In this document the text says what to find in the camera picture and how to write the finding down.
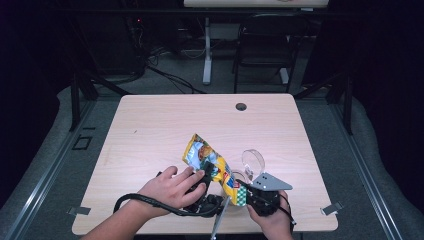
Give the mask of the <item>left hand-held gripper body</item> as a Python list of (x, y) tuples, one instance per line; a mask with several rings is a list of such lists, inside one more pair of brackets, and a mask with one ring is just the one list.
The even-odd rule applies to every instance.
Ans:
[(218, 228), (222, 222), (225, 211), (227, 210), (231, 198), (219, 195), (209, 194), (200, 198), (197, 202), (184, 208), (192, 216), (201, 216), (204, 218), (214, 217), (210, 240), (216, 240)]

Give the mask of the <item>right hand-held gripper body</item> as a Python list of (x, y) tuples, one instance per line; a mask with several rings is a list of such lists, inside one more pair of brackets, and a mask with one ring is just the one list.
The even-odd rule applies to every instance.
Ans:
[(274, 214), (280, 207), (280, 190), (292, 190), (293, 187), (269, 173), (261, 173), (246, 185), (246, 202), (255, 212), (266, 217)]

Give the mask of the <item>yellow spout pouch green cap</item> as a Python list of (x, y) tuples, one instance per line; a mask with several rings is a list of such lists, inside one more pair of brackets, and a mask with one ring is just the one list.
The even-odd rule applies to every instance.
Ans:
[(236, 180), (226, 160), (198, 134), (192, 136), (182, 160), (194, 170), (206, 170), (206, 163), (211, 163), (212, 181), (221, 185), (223, 192), (231, 198), (231, 203), (239, 207), (247, 204), (247, 188)]

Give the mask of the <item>clear glass jar hinged lid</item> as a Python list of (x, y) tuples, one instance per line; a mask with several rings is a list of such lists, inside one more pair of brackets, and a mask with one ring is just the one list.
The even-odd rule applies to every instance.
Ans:
[(239, 208), (247, 204), (247, 190), (243, 186), (240, 186), (236, 179), (250, 184), (255, 177), (264, 172), (264, 169), (265, 161), (262, 155), (255, 149), (243, 151), (240, 169), (232, 169), (224, 159), (218, 161), (219, 183), (222, 188), (223, 197), (229, 196), (231, 198), (229, 206)]

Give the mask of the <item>person's right hand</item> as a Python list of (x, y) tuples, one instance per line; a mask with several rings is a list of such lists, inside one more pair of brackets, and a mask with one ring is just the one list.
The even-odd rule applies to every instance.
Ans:
[(280, 209), (274, 214), (261, 217), (251, 205), (247, 206), (251, 219), (257, 223), (268, 240), (294, 240), (291, 231), (291, 208), (288, 194), (280, 190)]

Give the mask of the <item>person's left hand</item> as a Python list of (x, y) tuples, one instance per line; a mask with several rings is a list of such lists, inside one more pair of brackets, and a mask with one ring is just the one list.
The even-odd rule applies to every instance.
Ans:
[(150, 197), (176, 209), (189, 206), (199, 200), (206, 192), (206, 185), (200, 183), (189, 191), (205, 175), (203, 170), (194, 172), (192, 167), (178, 172), (176, 166), (167, 167), (157, 177), (149, 180), (138, 194)]

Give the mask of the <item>grey tape piece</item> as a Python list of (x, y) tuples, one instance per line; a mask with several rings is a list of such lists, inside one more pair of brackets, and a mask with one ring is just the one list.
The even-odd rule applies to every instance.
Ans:
[(77, 216), (77, 215), (88, 215), (90, 211), (91, 211), (90, 208), (78, 206), (78, 207), (70, 207), (67, 213), (70, 215)]
[(326, 206), (324, 208), (321, 208), (320, 211), (323, 215), (331, 215), (331, 214), (337, 214), (341, 209), (343, 209), (344, 206), (341, 202), (335, 202), (329, 206)]

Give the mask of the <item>black metal stand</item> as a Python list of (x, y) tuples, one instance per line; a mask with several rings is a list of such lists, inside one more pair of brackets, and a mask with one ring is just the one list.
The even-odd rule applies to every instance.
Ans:
[(98, 83), (107, 89), (117, 93), (120, 96), (129, 95), (129, 92), (116, 86), (115, 84), (107, 81), (105, 78), (94, 74), (90, 71), (81, 71), (74, 74), (70, 88), (71, 88), (71, 110), (72, 110), (72, 123), (70, 131), (74, 131), (81, 121), (80, 114), (80, 93), (89, 100), (96, 101), (99, 93), (94, 87)]
[(294, 98), (303, 99), (327, 85), (330, 86), (330, 90), (326, 95), (326, 101), (329, 104), (337, 104), (343, 100), (342, 123), (347, 133), (352, 135), (353, 79), (348, 71), (337, 73), (324, 81), (315, 83), (295, 94)]

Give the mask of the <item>black folding chair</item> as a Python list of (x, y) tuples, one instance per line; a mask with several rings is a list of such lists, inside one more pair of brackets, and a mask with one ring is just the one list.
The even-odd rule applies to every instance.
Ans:
[(297, 62), (300, 45), (309, 30), (309, 21), (299, 15), (255, 14), (239, 26), (233, 62), (233, 92), (238, 90), (239, 68), (273, 68), (289, 70), (286, 91)]

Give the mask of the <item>white desk with white legs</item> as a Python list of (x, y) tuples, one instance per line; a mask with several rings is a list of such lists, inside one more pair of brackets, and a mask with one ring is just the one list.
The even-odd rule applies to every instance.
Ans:
[[(313, 12), (325, 9), (330, 0), (183, 0), (184, 6), (190, 10), (277, 10), (295, 9), (302, 12)], [(235, 40), (237, 23), (217, 23), (206, 17), (205, 24), (205, 62), (203, 84), (209, 85), (212, 80), (212, 39)]]

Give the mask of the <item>aluminium floor rail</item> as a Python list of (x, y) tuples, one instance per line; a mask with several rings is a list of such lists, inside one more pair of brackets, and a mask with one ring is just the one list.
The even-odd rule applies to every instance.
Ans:
[(402, 234), (396, 225), (394, 218), (388, 208), (388, 205), (383, 198), (380, 189), (378, 188), (374, 177), (372, 176), (368, 165), (365, 162), (363, 154), (357, 145), (353, 134), (350, 134), (344, 126), (342, 110), (337, 106), (330, 104), (329, 109), (336, 119), (338, 128), (340, 129), (343, 138), (347, 142), (349, 149), (353, 155), (353, 162), (357, 169), (359, 178), (368, 195), (374, 212), (380, 222), (380, 225), (388, 240), (404, 240)]
[(82, 124), (86, 122), (95, 105), (95, 101), (88, 101), (85, 103), (81, 110), (80, 122), (76, 125), (73, 131), (67, 132), (65, 139), (61, 142), (61, 145), (58, 148), (54, 161), (45, 168), (43, 175), (40, 177), (33, 191), (27, 198), (25, 205), (21, 208), (19, 215), (16, 217), (15, 222), (11, 226), (4, 240), (20, 240), (26, 233), (54, 184), (59, 172), (61, 171), (64, 159), (68, 155), (72, 145), (77, 142), (79, 132), (82, 129)]

